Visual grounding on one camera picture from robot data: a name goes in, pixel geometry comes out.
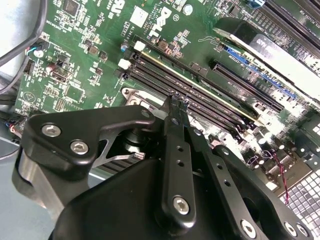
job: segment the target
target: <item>motherboard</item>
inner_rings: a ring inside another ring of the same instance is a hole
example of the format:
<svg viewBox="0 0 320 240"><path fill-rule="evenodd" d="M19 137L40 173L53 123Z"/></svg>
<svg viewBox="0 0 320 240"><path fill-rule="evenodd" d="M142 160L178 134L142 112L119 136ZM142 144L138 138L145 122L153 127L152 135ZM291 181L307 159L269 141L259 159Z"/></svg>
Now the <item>motherboard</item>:
<svg viewBox="0 0 320 240"><path fill-rule="evenodd" d="M319 28L318 0L50 0L10 130L39 113L153 111L178 93L211 147L281 195L297 180L284 173L320 164Z"/></svg>

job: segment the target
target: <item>capacitor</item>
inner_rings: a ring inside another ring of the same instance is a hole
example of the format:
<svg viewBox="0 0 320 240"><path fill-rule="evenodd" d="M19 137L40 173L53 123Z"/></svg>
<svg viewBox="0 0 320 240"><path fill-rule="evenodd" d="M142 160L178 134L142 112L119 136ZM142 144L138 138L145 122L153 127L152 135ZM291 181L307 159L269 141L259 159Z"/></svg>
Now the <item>capacitor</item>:
<svg viewBox="0 0 320 240"><path fill-rule="evenodd" d="M194 8L193 8L192 5L190 5L190 4L184 5L183 10L182 10L182 12L183 12L186 16L191 15L193 11L194 11Z"/></svg>
<svg viewBox="0 0 320 240"><path fill-rule="evenodd" d="M262 145L265 144L267 142L267 140L264 138L264 136L262 136L260 133L258 133L256 136L256 141L258 142L258 144Z"/></svg>
<svg viewBox="0 0 320 240"><path fill-rule="evenodd" d="M243 159L246 164L250 164L249 160L251 160L254 156L256 156L256 152L249 148L249 150L243 155Z"/></svg>
<svg viewBox="0 0 320 240"><path fill-rule="evenodd" d="M285 145L278 138L274 139L274 144L277 145L280 150L285 148Z"/></svg>
<svg viewBox="0 0 320 240"><path fill-rule="evenodd" d="M263 151L268 151L270 154L275 152L274 148L267 142L262 144L260 147Z"/></svg>
<svg viewBox="0 0 320 240"><path fill-rule="evenodd" d="M291 141L286 142L286 147L293 152L297 151L297 147Z"/></svg>
<svg viewBox="0 0 320 240"><path fill-rule="evenodd" d="M125 52L127 50L127 48L129 48L129 44L126 42L123 42L120 46L121 52Z"/></svg>
<svg viewBox="0 0 320 240"><path fill-rule="evenodd" d="M45 53L44 53L44 51L42 51L42 50L35 50L35 51L33 51L33 55L34 55L36 58L40 59L40 58L42 58L42 57L45 55Z"/></svg>
<svg viewBox="0 0 320 240"><path fill-rule="evenodd" d="M45 71L49 74L53 72L57 68L57 65L53 62L49 63L48 66L46 66Z"/></svg>
<svg viewBox="0 0 320 240"><path fill-rule="evenodd" d="M267 128L263 128L261 130L261 133L263 134L265 139L270 139L272 137L272 133Z"/></svg>
<svg viewBox="0 0 320 240"><path fill-rule="evenodd" d="M259 163L259 165L263 165L265 163L265 160L263 160L262 158L259 158L258 163Z"/></svg>
<svg viewBox="0 0 320 240"><path fill-rule="evenodd" d="M257 161L252 163L252 166L254 169L258 169L260 167L259 163Z"/></svg>

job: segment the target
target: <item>silver screw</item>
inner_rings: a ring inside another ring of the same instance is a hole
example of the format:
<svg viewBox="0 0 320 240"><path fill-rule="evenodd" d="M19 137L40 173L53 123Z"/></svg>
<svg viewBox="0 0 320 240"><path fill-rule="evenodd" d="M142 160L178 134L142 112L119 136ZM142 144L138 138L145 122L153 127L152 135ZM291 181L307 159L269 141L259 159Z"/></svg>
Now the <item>silver screw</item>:
<svg viewBox="0 0 320 240"><path fill-rule="evenodd" d="M291 226L290 223L284 222L284 226L285 226L285 228L287 229L287 231L288 231L293 237L298 236L296 230L294 229L293 226Z"/></svg>
<svg viewBox="0 0 320 240"><path fill-rule="evenodd" d="M189 212L189 205L182 197L175 197L173 199L173 206L182 215L187 215Z"/></svg>
<svg viewBox="0 0 320 240"><path fill-rule="evenodd" d="M227 149L225 149L225 148L222 148L222 150L221 150L225 155L229 155L229 152L228 152L228 150Z"/></svg>
<svg viewBox="0 0 320 240"><path fill-rule="evenodd" d="M307 232L307 230L302 226L300 225L299 223L296 224L296 227L300 230L300 232L305 235L306 237L309 237L309 234Z"/></svg>
<svg viewBox="0 0 320 240"><path fill-rule="evenodd" d="M179 121L175 118L172 118L171 121L175 124L175 125L179 125Z"/></svg>
<svg viewBox="0 0 320 240"><path fill-rule="evenodd" d="M84 155L89 151L89 147L83 141L74 141L70 145L71 150L78 155Z"/></svg>
<svg viewBox="0 0 320 240"><path fill-rule="evenodd" d="M255 239L257 237L257 233L254 226L252 226L252 224L247 220L241 220L241 227L242 230L249 236L249 238Z"/></svg>
<svg viewBox="0 0 320 240"><path fill-rule="evenodd" d="M61 134L61 129L52 124L44 125L41 131L44 135L51 138L58 137Z"/></svg>
<svg viewBox="0 0 320 240"><path fill-rule="evenodd" d="M198 129L193 129L194 133L197 134L198 136L201 136L201 132Z"/></svg>

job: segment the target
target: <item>blue pcie slot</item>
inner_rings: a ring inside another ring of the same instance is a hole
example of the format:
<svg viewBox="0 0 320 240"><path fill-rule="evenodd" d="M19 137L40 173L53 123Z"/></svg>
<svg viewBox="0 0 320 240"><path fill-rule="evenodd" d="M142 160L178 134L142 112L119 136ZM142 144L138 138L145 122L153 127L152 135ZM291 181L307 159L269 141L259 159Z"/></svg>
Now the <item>blue pcie slot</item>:
<svg viewBox="0 0 320 240"><path fill-rule="evenodd" d="M245 59L244 57L240 56L238 53L236 53L232 48L225 46L224 50L227 51L231 56L233 56L235 59L237 59L240 63L244 64L246 67L248 67L250 70L252 70L253 72L259 74L263 79L267 80L269 83L271 83L272 85L274 85L276 88L278 88L279 90L281 90L283 93L287 94L288 96L290 96L291 98L296 99L297 96L294 93L291 93L289 90L284 89L282 87L281 84L279 84L278 82L272 80L271 78L269 78L268 76L266 76L265 74L263 74L262 72L259 71L259 69L255 66L250 66L250 62Z"/></svg>

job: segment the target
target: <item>red wire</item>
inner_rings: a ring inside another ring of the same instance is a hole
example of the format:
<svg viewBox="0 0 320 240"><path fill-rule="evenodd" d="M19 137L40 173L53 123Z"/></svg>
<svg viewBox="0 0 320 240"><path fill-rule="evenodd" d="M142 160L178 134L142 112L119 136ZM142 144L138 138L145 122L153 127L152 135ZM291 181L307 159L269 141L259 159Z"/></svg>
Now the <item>red wire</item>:
<svg viewBox="0 0 320 240"><path fill-rule="evenodd" d="M285 190L285 202L284 203L286 205L288 205L290 196L289 196L289 192L288 192L287 180L285 178L285 168L284 168L284 165L282 163L280 163L276 154L274 154L273 157L274 157L276 164L280 168L280 174L282 176L283 186L284 186L284 190Z"/></svg>

